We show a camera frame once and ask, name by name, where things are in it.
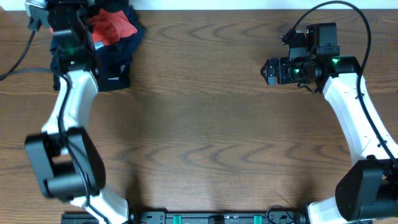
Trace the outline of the black t-shirt white logo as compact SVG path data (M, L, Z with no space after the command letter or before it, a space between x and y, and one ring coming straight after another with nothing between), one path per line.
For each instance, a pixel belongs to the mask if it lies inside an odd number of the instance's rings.
M129 0L94 0L94 4L89 7L88 15L90 17L96 16L101 9L110 13L119 11L129 12L131 6Z

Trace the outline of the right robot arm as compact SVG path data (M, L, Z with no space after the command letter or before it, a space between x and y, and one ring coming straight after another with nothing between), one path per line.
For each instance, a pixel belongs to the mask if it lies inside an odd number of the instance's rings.
M270 58L261 68L267 84L295 83L321 93L333 108L349 146L352 168L335 194L310 203L308 223L354 223L397 216L397 143L384 127L359 76L356 57L341 55L336 24L290 30L281 37L288 57Z

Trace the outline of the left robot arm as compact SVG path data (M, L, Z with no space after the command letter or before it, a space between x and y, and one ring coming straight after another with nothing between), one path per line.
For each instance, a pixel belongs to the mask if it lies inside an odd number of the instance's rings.
M27 136L25 150L44 197L85 209L99 223L128 223L129 205L106 185L103 161L86 127L98 94L102 68L89 23L94 1L26 1L29 28L53 30L60 89L39 134Z

